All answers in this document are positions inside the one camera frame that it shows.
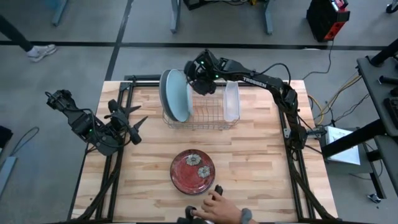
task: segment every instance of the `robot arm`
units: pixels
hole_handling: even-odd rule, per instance
[[[201,95],[213,94],[215,80],[244,81],[270,91],[275,104],[285,113],[291,129],[289,146],[303,149],[307,131],[300,125],[297,92],[280,78],[270,77],[243,67],[239,62],[227,58],[217,59],[209,50],[204,50],[194,61],[188,61],[184,72],[192,88]]]

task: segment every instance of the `gray floor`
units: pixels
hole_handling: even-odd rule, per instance
[[[169,32],[170,3],[165,0],[135,0],[124,42],[319,44],[305,21],[309,0],[278,0],[274,4],[274,35],[266,36],[259,9],[232,7],[222,3],[188,11],[182,6],[179,33]],[[388,0],[350,0],[351,20],[336,38],[336,45],[387,45],[398,37],[398,13],[384,13]],[[127,0],[70,0],[60,27],[50,25],[53,11],[44,0],[0,0],[0,14],[6,16],[30,40],[93,41],[116,40]],[[6,38],[0,34],[0,40]],[[284,62],[293,79],[312,70],[325,70],[326,50],[211,49],[219,57],[239,60],[261,70]],[[64,115],[46,104],[44,91],[68,89],[81,107],[95,110],[112,54],[110,47],[60,47],[59,51],[33,64],[15,46],[0,46],[0,125],[11,128],[14,137],[0,162],[16,141],[31,127],[40,133],[18,153],[18,162],[0,198],[1,223],[45,223],[66,219],[84,144],[67,126]],[[182,68],[200,49],[122,48],[112,80],[125,75],[159,74]],[[306,80],[307,91],[319,102],[329,100],[355,71],[356,58],[376,54],[368,51],[332,51],[333,64],[327,75]],[[283,69],[270,72],[286,78]],[[367,93],[362,81],[346,90],[333,107],[336,116]],[[338,126],[363,126],[377,118],[367,99]],[[357,222],[396,223],[398,199],[387,172],[381,175],[388,199],[376,205],[366,198],[374,192],[370,181],[338,175],[328,169],[329,180],[340,218]]]

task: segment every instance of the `wooden table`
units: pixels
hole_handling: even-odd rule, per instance
[[[97,117],[108,114],[108,101],[118,96],[120,82],[105,82]],[[292,81],[298,93],[300,116],[314,125],[303,81]],[[142,142],[125,147],[114,222],[176,222],[187,205],[200,208],[207,194],[188,196],[170,180],[173,158],[186,149],[206,152],[215,163],[216,180],[224,196],[239,208],[249,208],[258,222],[297,221],[278,109],[271,94],[256,87],[241,87],[242,115],[230,130],[169,129],[162,120],[157,87],[136,87],[130,115],[136,123],[149,116],[140,128]],[[320,149],[316,140],[307,144]],[[330,214],[337,217],[322,155],[304,149],[310,188]],[[72,218],[84,212],[98,193],[105,157],[94,151],[86,156]],[[104,215],[108,211],[105,198]],[[302,199],[304,214],[305,200]]]

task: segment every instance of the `person's arm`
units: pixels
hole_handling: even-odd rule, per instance
[[[217,224],[241,224],[242,211],[233,202],[225,199],[214,190],[209,191],[209,195],[214,196],[215,200],[206,198],[201,206],[203,211],[194,210],[192,215]],[[258,223],[251,220],[249,224]]]

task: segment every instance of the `dish rack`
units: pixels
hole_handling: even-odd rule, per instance
[[[225,86],[219,86],[216,92],[206,96],[192,93],[193,114],[186,122],[171,120],[163,110],[163,120],[169,128],[175,129],[219,129],[227,130],[234,126],[238,119],[226,121],[224,119],[224,91]]]

